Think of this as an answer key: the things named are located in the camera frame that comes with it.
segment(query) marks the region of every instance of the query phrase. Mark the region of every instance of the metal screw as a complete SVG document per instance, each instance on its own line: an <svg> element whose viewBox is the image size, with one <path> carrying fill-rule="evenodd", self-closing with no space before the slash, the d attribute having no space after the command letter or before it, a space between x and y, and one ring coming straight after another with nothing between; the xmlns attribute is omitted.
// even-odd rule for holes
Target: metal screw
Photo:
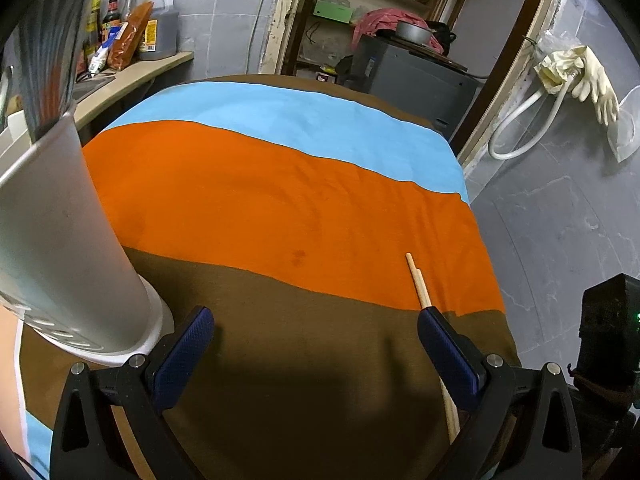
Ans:
<svg viewBox="0 0 640 480"><path fill-rule="evenodd" d="M486 362L489 366L494 368L500 368L504 364L503 358L501 358L498 354L489 354L486 357Z"/></svg>
<svg viewBox="0 0 640 480"><path fill-rule="evenodd" d="M547 363L546 369L553 375L559 375L562 371L562 368L557 363Z"/></svg>
<svg viewBox="0 0 640 480"><path fill-rule="evenodd" d="M75 363L71 366L71 373L73 375L79 375L84 370L84 363Z"/></svg>
<svg viewBox="0 0 640 480"><path fill-rule="evenodd" d="M145 357L142 354L135 354L129 358L129 366L132 368L140 368L145 363Z"/></svg>

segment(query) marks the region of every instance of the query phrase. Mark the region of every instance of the chopstick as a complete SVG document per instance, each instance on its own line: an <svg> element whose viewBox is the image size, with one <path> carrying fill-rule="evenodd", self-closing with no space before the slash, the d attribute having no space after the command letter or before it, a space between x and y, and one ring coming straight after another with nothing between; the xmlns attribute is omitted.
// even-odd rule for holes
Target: chopstick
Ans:
<svg viewBox="0 0 640 480"><path fill-rule="evenodd" d="M420 299L420 307L427 308L428 306L433 306L433 304L431 303L431 298L429 297L427 285L424 283L422 271L415 266L414 257L411 255L411 253L405 254L405 257L407 263L409 264L411 276L414 279L415 290L418 293L418 298ZM444 402L444 413L447 418L447 432L449 433L449 443L452 444L458 436L458 433L460 433L460 418L458 417L458 409L456 408L453 399L451 399L451 395L449 395L449 391L442 382L442 379L440 379L440 389L442 391L442 400Z"/></svg>

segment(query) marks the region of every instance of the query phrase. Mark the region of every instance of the metal pot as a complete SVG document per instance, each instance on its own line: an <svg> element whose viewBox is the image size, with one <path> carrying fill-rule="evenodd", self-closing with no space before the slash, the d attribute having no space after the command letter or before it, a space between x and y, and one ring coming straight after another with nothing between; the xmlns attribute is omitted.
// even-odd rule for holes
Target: metal pot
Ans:
<svg viewBox="0 0 640 480"><path fill-rule="evenodd" d="M428 28L418 27L409 22L398 22L396 36L405 41L417 44L427 44L433 33Z"/></svg>

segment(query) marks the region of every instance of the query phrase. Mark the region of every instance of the light blue stripe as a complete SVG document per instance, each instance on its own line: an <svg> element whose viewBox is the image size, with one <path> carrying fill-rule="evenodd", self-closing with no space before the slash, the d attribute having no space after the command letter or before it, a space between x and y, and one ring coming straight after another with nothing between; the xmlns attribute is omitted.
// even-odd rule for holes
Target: light blue stripe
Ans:
<svg viewBox="0 0 640 480"><path fill-rule="evenodd" d="M462 168L438 133L328 95L234 82L167 88L110 128L161 120L193 121L356 164L468 203ZM176 142L180 131L176 130Z"/></svg>
<svg viewBox="0 0 640 480"><path fill-rule="evenodd" d="M29 462L47 479L52 438L53 432L27 412L27 444L31 455Z"/></svg>

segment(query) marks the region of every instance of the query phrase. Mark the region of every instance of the pink cloth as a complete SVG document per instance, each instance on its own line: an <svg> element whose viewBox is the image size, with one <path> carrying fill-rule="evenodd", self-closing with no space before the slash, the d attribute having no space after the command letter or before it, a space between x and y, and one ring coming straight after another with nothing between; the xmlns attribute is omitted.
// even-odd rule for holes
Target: pink cloth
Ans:
<svg viewBox="0 0 640 480"><path fill-rule="evenodd" d="M409 22L418 25L418 27L429 28L420 16L406 12L405 10L393 8L372 10L371 12L367 12L356 25L353 31L353 39L351 40L351 49L356 50L360 37L363 34L375 36L377 30L396 30L398 22ZM435 50L438 54L444 52L442 45L433 36L431 36L427 46Z"/></svg>

